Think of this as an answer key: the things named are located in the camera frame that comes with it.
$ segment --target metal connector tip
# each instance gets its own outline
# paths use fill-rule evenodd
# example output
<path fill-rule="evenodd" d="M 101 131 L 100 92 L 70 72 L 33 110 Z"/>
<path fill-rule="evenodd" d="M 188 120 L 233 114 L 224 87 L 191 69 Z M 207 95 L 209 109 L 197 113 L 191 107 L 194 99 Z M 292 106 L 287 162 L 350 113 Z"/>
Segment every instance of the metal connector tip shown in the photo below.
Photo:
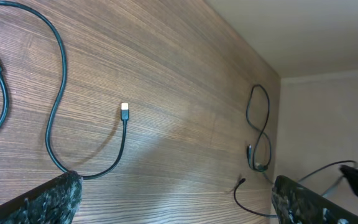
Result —
<path fill-rule="evenodd" d="M 121 110 L 128 110 L 128 103 L 121 103 Z"/>

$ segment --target wooden surface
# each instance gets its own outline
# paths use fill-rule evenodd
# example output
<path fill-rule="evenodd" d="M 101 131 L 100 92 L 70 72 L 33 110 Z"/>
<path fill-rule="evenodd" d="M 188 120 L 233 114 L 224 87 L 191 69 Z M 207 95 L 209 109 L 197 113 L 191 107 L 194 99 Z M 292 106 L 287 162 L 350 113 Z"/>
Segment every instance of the wooden surface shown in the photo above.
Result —
<path fill-rule="evenodd" d="M 263 84 L 275 143 L 277 74 L 203 1 L 21 1 L 49 18 L 68 52 L 68 83 L 52 134 L 61 161 L 94 174 L 115 160 L 121 102 L 131 111 L 124 155 L 110 174 L 84 182 L 75 223 L 267 223 L 239 200 L 270 211 L 270 186 L 249 170 L 250 88 Z M 0 59 L 11 110 L 0 130 L 0 204 L 61 174 L 44 144 L 61 81 L 52 32 L 0 6 Z M 251 117 L 266 113 L 257 93 Z M 0 90 L 0 112 L 2 96 Z"/>

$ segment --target beige wall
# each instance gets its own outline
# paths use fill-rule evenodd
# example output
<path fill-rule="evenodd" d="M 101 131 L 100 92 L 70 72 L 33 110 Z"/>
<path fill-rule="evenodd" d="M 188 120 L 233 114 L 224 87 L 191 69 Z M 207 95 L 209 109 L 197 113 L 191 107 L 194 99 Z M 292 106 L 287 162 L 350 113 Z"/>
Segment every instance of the beige wall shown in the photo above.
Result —
<path fill-rule="evenodd" d="M 358 162 L 358 71 L 282 79 L 275 176 L 297 180 L 346 159 Z M 305 186 L 322 193 L 341 175 L 338 168 Z M 358 198 L 347 181 L 328 199 L 358 215 Z"/>
<path fill-rule="evenodd" d="M 358 0 L 207 0 L 281 77 L 358 69 Z"/>

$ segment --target black cable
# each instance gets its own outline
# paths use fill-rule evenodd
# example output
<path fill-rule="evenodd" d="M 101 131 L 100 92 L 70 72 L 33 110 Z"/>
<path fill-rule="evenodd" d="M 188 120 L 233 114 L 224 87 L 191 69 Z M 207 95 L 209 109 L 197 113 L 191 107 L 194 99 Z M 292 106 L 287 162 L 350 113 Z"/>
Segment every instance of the black cable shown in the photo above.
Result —
<path fill-rule="evenodd" d="M 64 167 L 57 160 L 55 154 L 52 151 L 52 146 L 51 146 L 51 143 L 50 143 L 53 120 L 55 119 L 57 108 L 59 106 L 60 101 L 62 100 L 63 92 L 65 91 L 66 82 L 67 82 L 67 58 L 66 58 L 66 52 L 65 52 L 65 48 L 64 48 L 64 45 L 63 45 L 62 38 L 60 37 L 58 31 L 53 26 L 53 24 L 45 16 L 43 16 L 41 13 L 37 12 L 36 10 L 32 9 L 31 7 L 25 6 L 25 5 L 17 3 L 17 2 L 10 2 L 10 1 L 0 1 L 0 6 L 17 7 L 19 9 L 23 9 L 23 10 L 26 10 L 28 12 L 31 12 L 32 14 L 36 15 L 38 18 L 43 20 L 49 26 L 49 28 L 52 30 L 53 34 L 56 37 L 56 40 L 57 40 L 59 48 L 60 48 L 60 53 L 62 55 L 62 83 L 60 84 L 59 92 L 57 94 L 56 100 L 55 100 L 55 102 L 53 104 L 52 110 L 51 110 L 50 115 L 49 115 L 48 125 L 47 125 L 47 129 L 46 129 L 46 132 L 45 132 L 45 145 L 47 147 L 48 154 L 49 154 L 51 160 L 53 161 L 53 163 L 55 163 L 55 165 L 61 171 L 67 172 L 68 169 L 66 167 Z M 111 167 L 109 167 L 105 171 L 102 171 L 102 172 L 100 172 L 98 174 L 95 174 L 95 175 L 83 175 L 82 177 L 84 178 L 84 180 L 90 180 L 90 179 L 95 179 L 95 178 L 101 177 L 101 176 L 107 174 L 108 172 L 112 171 L 117 166 L 119 160 L 121 159 L 122 151 L 124 149 L 127 120 L 129 119 L 129 111 L 127 109 L 127 104 L 126 104 L 126 110 L 125 111 L 121 110 L 121 119 L 122 119 L 122 123 L 123 123 L 123 129 L 122 129 L 123 134 L 122 134 L 122 140 L 121 140 L 121 148 L 120 148 L 120 151 L 119 151 L 119 154 L 118 154 L 118 157 L 117 157 L 116 161 L 114 162 L 114 164 Z"/>
<path fill-rule="evenodd" d="M 266 99 L 267 99 L 267 114 L 266 114 L 266 120 L 265 120 L 265 124 L 263 126 L 262 129 L 259 129 L 257 128 L 255 125 L 253 125 L 251 123 L 251 121 L 249 120 L 249 108 L 250 108 L 250 105 L 251 105 L 251 99 L 252 99 L 252 95 L 254 94 L 254 90 L 255 88 L 261 88 L 263 90 L 263 92 L 265 93 L 266 95 Z M 269 99 L 269 95 L 267 94 L 267 91 L 266 89 L 260 85 L 260 84 L 257 84 L 257 85 L 254 85 L 251 89 L 251 94 L 249 96 L 249 100 L 248 100 L 248 105 L 247 105 L 247 110 L 246 110 L 246 118 L 247 118 L 247 122 L 249 124 L 249 126 L 251 126 L 251 128 L 257 130 L 259 132 L 259 135 L 258 135 L 258 138 L 256 140 L 256 143 L 255 143 L 255 148 L 254 148 L 254 151 L 252 152 L 252 148 L 251 146 L 249 146 L 247 148 L 247 158 L 248 158 L 248 165 L 249 167 L 254 170 L 254 171 L 257 171 L 257 172 L 263 172 L 263 171 L 266 171 L 268 169 L 268 166 L 270 164 L 270 161 L 272 160 L 272 143 L 270 141 L 270 138 L 269 136 L 264 132 L 265 131 L 265 128 L 266 128 L 266 125 L 267 125 L 267 121 L 269 120 L 269 114 L 270 114 L 270 99 Z M 268 149 L 269 149 L 269 157 L 268 157 L 268 162 L 266 163 L 266 165 L 262 166 L 262 168 L 259 168 L 259 167 L 256 167 L 255 166 L 255 154 L 256 154 L 256 151 L 258 149 L 258 145 L 259 145 L 259 141 L 260 141 L 260 138 L 263 136 L 266 137 L 267 139 L 267 142 L 268 142 Z"/>
<path fill-rule="evenodd" d="M 342 163 L 347 163 L 347 162 L 352 162 L 352 163 L 354 164 L 354 166 L 353 166 L 354 168 L 357 168 L 357 166 L 358 166 L 358 163 L 357 163 L 356 161 L 352 161 L 352 160 L 333 162 L 333 163 L 330 163 L 330 164 L 328 164 L 328 165 L 325 165 L 325 166 L 323 166 L 322 168 L 319 168 L 319 169 L 317 169 L 317 170 L 311 172 L 310 174 L 308 174 L 308 175 L 302 177 L 302 178 L 298 181 L 298 183 L 300 183 L 300 182 L 306 180 L 307 178 L 311 177 L 312 175 L 316 174 L 317 172 L 322 171 L 323 169 L 326 169 L 326 168 L 328 168 L 328 167 L 330 167 L 330 166 L 333 166 L 333 165 L 336 165 L 336 164 L 342 164 Z M 330 192 L 333 188 L 337 187 L 337 186 L 339 185 L 339 183 L 341 182 L 342 178 L 343 178 L 343 176 L 341 176 L 340 178 L 338 178 L 338 180 L 335 181 L 335 183 L 332 184 L 332 186 L 330 186 L 326 191 L 324 191 L 324 193 L 322 194 L 322 196 L 326 195 L 326 194 L 327 194 L 328 192 Z M 234 197 L 234 200 L 236 201 L 236 203 L 238 204 L 238 206 L 240 206 L 240 207 L 241 207 L 242 209 L 244 209 L 245 211 L 250 212 L 250 213 L 253 213 L 253 214 L 255 214 L 255 215 L 260 215 L 260 216 L 262 216 L 262 217 L 267 217 L 267 218 L 277 218 L 276 215 L 267 215 L 267 214 L 263 214 L 263 213 L 259 213 L 259 212 L 252 211 L 252 210 L 250 210 L 250 209 L 248 209 L 248 208 L 245 208 L 244 206 L 242 206 L 242 205 L 237 201 L 237 198 L 236 198 L 237 189 L 238 189 L 238 188 L 240 187 L 240 185 L 243 184 L 245 181 L 246 181 L 245 178 L 241 179 L 241 180 L 239 181 L 239 183 L 236 185 L 236 187 L 234 188 L 233 197 Z"/>
<path fill-rule="evenodd" d="M 4 77 L 2 76 L 2 72 L 0 72 L 0 86 L 1 86 L 2 97 L 3 97 L 2 112 L 0 115 L 0 128 L 1 128 L 2 124 L 6 119 L 6 115 L 9 108 L 9 96 L 7 94 L 7 87 L 4 81 Z"/>

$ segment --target wall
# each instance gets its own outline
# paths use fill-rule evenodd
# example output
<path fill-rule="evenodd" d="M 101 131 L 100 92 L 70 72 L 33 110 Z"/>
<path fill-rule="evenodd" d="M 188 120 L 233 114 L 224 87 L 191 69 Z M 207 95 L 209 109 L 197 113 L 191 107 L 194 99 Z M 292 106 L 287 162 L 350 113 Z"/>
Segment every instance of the wall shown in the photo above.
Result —
<path fill-rule="evenodd" d="M 331 162 L 358 162 L 358 71 L 282 79 L 275 176 L 299 179 Z M 305 182 L 322 193 L 341 175 L 337 167 Z M 328 197 L 358 215 L 347 181 Z"/>
<path fill-rule="evenodd" d="M 281 77 L 358 69 L 358 1 L 207 2 Z"/>

